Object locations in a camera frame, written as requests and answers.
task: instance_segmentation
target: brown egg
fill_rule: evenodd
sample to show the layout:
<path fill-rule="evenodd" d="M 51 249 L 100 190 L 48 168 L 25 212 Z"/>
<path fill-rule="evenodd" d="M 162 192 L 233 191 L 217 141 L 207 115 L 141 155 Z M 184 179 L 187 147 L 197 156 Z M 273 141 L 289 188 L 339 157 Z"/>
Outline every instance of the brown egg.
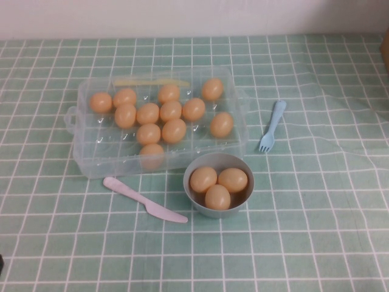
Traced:
<path fill-rule="evenodd" d="M 187 126 L 181 119 L 169 120 L 162 128 L 162 138 L 166 143 L 177 143 L 187 132 Z"/>
<path fill-rule="evenodd" d="M 218 174 L 212 167 L 199 167 L 190 176 L 190 187 L 197 193 L 206 193 L 217 180 Z"/>
<path fill-rule="evenodd" d="M 164 149 L 159 144 L 148 144 L 144 146 L 140 151 L 140 164 L 144 169 L 154 170 L 160 167 L 164 161 Z"/>
<path fill-rule="evenodd" d="M 205 194 L 205 206 L 213 210 L 228 210 L 231 204 L 229 191 L 219 185 L 211 186 Z"/>
<path fill-rule="evenodd" d="M 89 106 L 95 113 L 109 113 L 112 109 L 112 97 L 107 92 L 95 93 L 89 101 Z"/>
<path fill-rule="evenodd" d="M 175 84 L 166 84 L 161 87 L 158 92 L 158 101 L 161 104 L 165 102 L 170 102 L 172 100 L 179 100 L 180 98 L 180 89 Z"/>
<path fill-rule="evenodd" d="M 204 83 L 201 95 L 206 100 L 216 100 L 223 94 L 223 82 L 219 78 L 212 78 Z"/>
<path fill-rule="evenodd" d="M 218 184 L 224 186 L 230 193 L 237 193 L 247 185 L 247 175 L 240 169 L 225 169 L 219 174 Z"/>
<path fill-rule="evenodd" d="M 136 120 L 139 124 L 156 123 L 159 119 L 159 107 L 155 103 L 142 105 L 136 113 Z"/>
<path fill-rule="evenodd" d="M 124 105 L 125 103 L 130 103 L 132 105 L 136 104 L 136 92 L 131 88 L 123 88 L 119 90 L 114 96 L 114 107 Z"/>
<path fill-rule="evenodd" d="M 164 122 L 173 119 L 179 119 L 181 117 L 182 106 L 177 100 L 165 102 L 160 107 L 160 119 Z"/>
<path fill-rule="evenodd" d="M 197 97 L 188 100 L 182 108 L 182 115 L 191 122 L 201 119 L 204 113 L 205 103 Z"/>
<path fill-rule="evenodd" d="M 211 121 L 211 134 L 223 138 L 230 134 L 233 127 L 233 117 L 229 113 L 219 113 Z"/>
<path fill-rule="evenodd" d="M 155 123 L 146 123 L 136 132 L 136 139 L 142 145 L 155 144 L 160 140 L 160 128 Z"/>
<path fill-rule="evenodd" d="M 119 128 L 129 129 L 135 123 L 136 109 L 130 103 L 120 105 L 115 111 L 115 123 Z"/>

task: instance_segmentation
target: pink plastic knife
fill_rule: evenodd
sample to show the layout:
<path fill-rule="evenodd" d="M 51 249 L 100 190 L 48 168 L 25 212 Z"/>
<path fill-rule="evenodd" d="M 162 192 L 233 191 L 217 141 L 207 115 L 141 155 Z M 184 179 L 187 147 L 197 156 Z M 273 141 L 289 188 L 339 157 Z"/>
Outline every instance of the pink plastic knife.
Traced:
<path fill-rule="evenodd" d="M 171 222 L 188 222 L 187 217 L 168 210 L 165 207 L 158 205 L 157 203 L 154 203 L 153 201 L 145 198 L 140 193 L 137 193 L 136 191 L 129 188 L 124 183 L 115 178 L 105 178 L 103 184 L 105 187 L 109 188 L 110 190 L 113 190 L 114 192 L 121 193 L 122 195 L 127 196 L 128 198 L 142 203 L 143 205 L 145 205 L 146 211 L 152 216 Z"/>

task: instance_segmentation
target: egg carton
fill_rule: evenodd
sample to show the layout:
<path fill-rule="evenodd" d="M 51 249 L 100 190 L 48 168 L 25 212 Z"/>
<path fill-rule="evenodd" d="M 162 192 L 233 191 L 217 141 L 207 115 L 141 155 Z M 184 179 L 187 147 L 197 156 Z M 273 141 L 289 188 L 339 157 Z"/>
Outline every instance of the egg carton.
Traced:
<path fill-rule="evenodd" d="M 136 108 L 153 102 L 160 106 L 157 95 L 167 83 L 180 87 L 179 101 L 201 97 L 203 84 L 210 78 L 219 78 L 224 85 L 222 96 L 214 102 L 205 102 L 204 116 L 195 122 L 186 122 L 184 138 L 176 144 L 160 141 L 163 155 L 140 156 L 142 146 L 137 142 L 138 125 L 128 130 L 120 129 L 114 122 L 114 113 L 97 114 L 89 107 L 89 99 L 96 92 L 108 92 L 111 96 L 123 89 L 132 88 L 137 94 Z M 68 132 L 74 135 L 73 158 L 82 174 L 88 178 L 128 176 L 137 173 L 156 172 L 187 167 L 191 161 L 206 153 L 222 152 L 242 157 L 248 140 L 243 104 L 231 73 L 224 67 L 201 67 L 182 70 L 152 72 L 143 75 L 90 78 L 78 88 L 77 105 L 68 109 L 64 121 Z M 215 138 L 210 133 L 212 119 L 221 112 L 232 115 L 234 126 L 224 138 Z M 145 165 L 162 161 L 156 169 Z"/>

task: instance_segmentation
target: bowl rim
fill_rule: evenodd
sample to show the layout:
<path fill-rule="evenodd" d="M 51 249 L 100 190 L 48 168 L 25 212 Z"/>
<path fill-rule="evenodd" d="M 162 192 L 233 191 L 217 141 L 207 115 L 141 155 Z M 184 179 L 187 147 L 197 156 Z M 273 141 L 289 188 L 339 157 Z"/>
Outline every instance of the bowl rim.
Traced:
<path fill-rule="evenodd" d="M 225 155 L 225 156 L 232 156 L 236 159 L 239 159 L 243 164 L 245 164 L 247 166 L 247 168 L 250 170 L 250 174 L 253 176 L 253 172 L 251 170 L 251 168 L 247 165 L 247 163 L 245 163 L 243 161 L 243 159 L 235 156 L 235 155 L 232 155 L 232 154 L 228 154 L 228 153 L 223 153 L 223 152 L 214 152 L 214 153 L 207 153 L 207 154 L 204 154 L 204 155 L 201 155 L 199 157 L 197 157 L 195 160 L 193 160 L 189 165 L 188 167 L 185 169 L 185 172 L 184 172 L 184 177 L 182 178 L 182 183 L 184 185 L 184 190 L 185 190 L 185 194 L 187 195 L 187 197 L 189 198 L 189 200 L 192 202 L 192 204 L 196 205 L 197 207 L 200 207 L 200 208 L 204 208 L 206 210 L 209 210 L 211 212 L 221 212 L 221 213 L 226 213 L 226 212 L 233 212 L 234 210 L 237 210 L 237 209 L 240 209 L 242 207 L 243 204 L 247 203 L 247 201 L 249 200 L 249 198 L 251 197 L 251 195 L 253 194 L 253 191 L 255 189 L 255 180 L 253 179 L 253 189 L 252 191 L 250 192 L 250 195 L 247 196 L 247 198 L 239 205 L 237 205 L 236 207 L 234 208 L 231 208 L 231 209 L 227 209 L 227 210 L 214 210 L 214 209 L 210 209 L 210 208 L 207 208 L 199 203 L 197 203 L 190 195 L 189 195 L 189 190 L 187 188 L 187 186 L 189 187 L 189 184 L 186 184 L 185 183 L 185 177 L 186 177 L 186 174 L 188 172 L 188 169 L 189 167 L 192 165 L 192 163 L 194 163 L 195 161 L 197 161 L 199 158 L 203 158 L 204 156 L 211 156 L 211 155 Z"/>

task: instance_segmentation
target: gray bowl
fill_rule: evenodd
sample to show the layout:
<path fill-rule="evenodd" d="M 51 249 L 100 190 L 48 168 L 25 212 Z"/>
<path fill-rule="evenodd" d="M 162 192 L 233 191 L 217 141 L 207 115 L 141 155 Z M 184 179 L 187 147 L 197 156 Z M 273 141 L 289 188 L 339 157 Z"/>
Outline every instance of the gray bowl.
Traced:
<path fill-rule="evenodd" d="M 228 210 L 213 210 L 204 207 L 204 195 L 199 195 L 190 187 L 190 176 L 199 167 L 209 166 L 216 170 L 217 174 L 230 167 L 243 170 L 249 179 L 247 187 L 236 194 L 231 194 L 231 208 Z M 212 218 L 225 218 L 238 213 L 244 207 L 244 203 L 250 198 L 254 189 L 254 176 L 250 167 L 234 155 L 225 153 L 210 153 L 202 155 L 192 161 L 184 174 L 184 189 L 193 207 L 201 214 Z"/>

